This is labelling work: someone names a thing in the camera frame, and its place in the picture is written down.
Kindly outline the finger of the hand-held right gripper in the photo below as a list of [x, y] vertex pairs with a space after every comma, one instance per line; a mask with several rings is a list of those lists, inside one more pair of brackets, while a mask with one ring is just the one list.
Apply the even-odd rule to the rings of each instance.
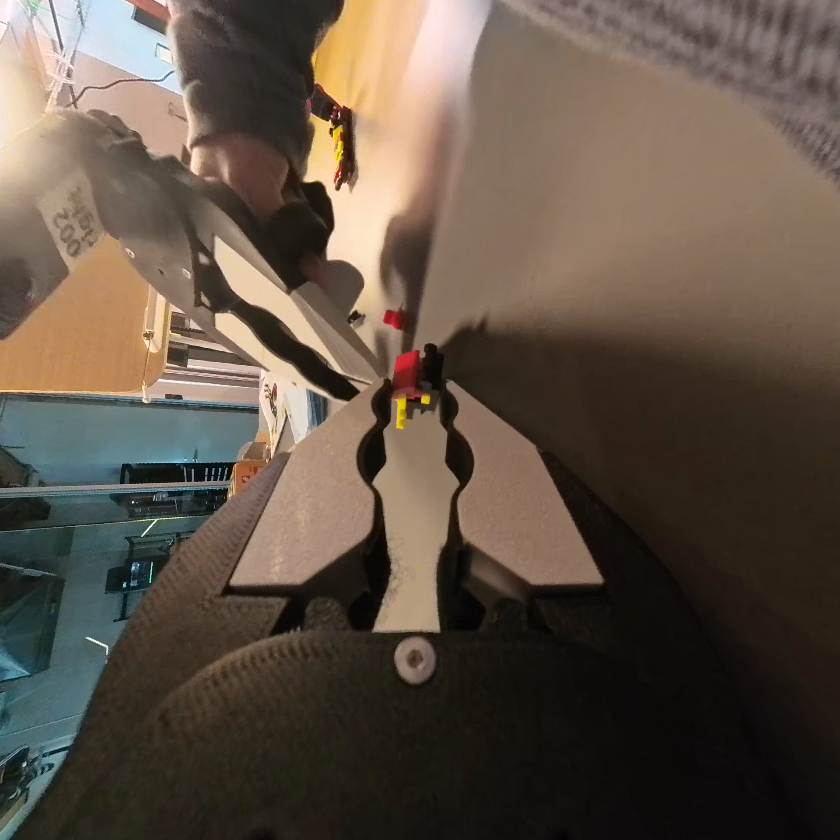
[[196, 309], [196, 323], [237, 356], [290, 383], [330, 399], [348, 402], [361, 385], [334, 370], [315, 350], [297, 341], [274, 315], [257, 308], [256, 326], [232, 312]]
[[286, 291], [251, 246], [233, 246], [215, 236], [213, 257], [239, 299], [274, 315], [290, 336], [315, 350], [334, 370], [356, 384], [382, 378], [382, 363], [347, 323], [364, 289], [362, 274], [351, 263], [329, 259], [324, 286], [305, 280], [298, 289]]

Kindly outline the wooden book stand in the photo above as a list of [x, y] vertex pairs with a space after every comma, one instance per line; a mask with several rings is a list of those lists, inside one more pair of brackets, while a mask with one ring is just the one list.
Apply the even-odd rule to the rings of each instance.
[[139, 394], [166, 364], [144, 338], [152, 287], [103, 239], [26, 323], [1, 342], [1, 391]]

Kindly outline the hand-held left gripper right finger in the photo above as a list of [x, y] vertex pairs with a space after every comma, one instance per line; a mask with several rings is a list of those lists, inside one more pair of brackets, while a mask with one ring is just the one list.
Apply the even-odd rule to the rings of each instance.
[[450, 526], [467, 592], [594, 592], [604, 579], [536, 446], [449, 381]]

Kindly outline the orange cardboard lego box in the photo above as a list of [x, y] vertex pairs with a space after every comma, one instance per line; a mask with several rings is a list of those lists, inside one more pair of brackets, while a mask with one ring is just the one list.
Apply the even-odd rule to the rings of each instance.
[[234, 463], [227, 497], [232, 498], [269, 464], [269, 461], [258, 458], [246, 458]]

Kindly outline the white instruction leaflet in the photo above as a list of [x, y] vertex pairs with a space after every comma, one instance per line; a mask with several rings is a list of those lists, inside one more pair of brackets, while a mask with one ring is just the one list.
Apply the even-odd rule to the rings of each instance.
[[287, 425], [287, 409], [283, 395], [284, 382], [267, 371], [259, 375], [259, 425], [257, 440], [265, 443], [269, 453], [277, 451]]

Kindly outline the person's right hand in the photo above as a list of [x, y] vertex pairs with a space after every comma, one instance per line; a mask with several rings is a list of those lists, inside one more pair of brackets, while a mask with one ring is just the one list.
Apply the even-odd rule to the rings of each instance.
[[230, 188], [255, 216], [263, 239], [277, 230], [281, 209], [303, 200], [328, 227], [334, 226], [333, 207], [322, 184], [299, 183], [287, 157], [256, 137], [226, 133], [195, 143], [189, 153], [191, 171], [209, 182]]

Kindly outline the red yellow lego model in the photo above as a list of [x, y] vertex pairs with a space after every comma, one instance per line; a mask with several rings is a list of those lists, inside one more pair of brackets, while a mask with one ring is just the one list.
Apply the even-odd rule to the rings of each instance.
[[444, 354], [433, 343], [396, 358], [391, 379], [396, 429], [403, 430], [415, 413], [433, 412], [438, 408], [444, 367]]

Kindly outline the open instruction booklet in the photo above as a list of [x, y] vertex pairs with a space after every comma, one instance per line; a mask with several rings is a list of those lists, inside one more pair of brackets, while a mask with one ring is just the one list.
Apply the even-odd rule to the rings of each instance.
[[327, 418], [327, 399], [301, 385], [289, 385], [284, 390], [283, 404], [295, 444], [309, 436]]

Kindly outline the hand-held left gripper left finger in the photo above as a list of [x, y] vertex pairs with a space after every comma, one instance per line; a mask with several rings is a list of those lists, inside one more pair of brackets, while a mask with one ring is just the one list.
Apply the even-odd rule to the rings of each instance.
[[231, 589], [383, 589], [382, 499], [391, 383], [382, 378], [291, 450]]

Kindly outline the person's grey sweater torso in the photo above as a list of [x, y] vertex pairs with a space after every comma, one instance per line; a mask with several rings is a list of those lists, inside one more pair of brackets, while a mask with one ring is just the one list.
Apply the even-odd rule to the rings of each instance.
[[838, 186], [838, 2], [504, 4], [589, 49], [686, 74], [749, 102]]

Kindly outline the person's right forearm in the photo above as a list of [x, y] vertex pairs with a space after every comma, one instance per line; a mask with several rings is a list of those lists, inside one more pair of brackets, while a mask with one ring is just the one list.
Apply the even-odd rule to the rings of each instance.
[[312, 56], [342, 1], [172, 1], [167, 36], [182, 90], [187, 147], [256, 138], [299, 175], [311, 148]]

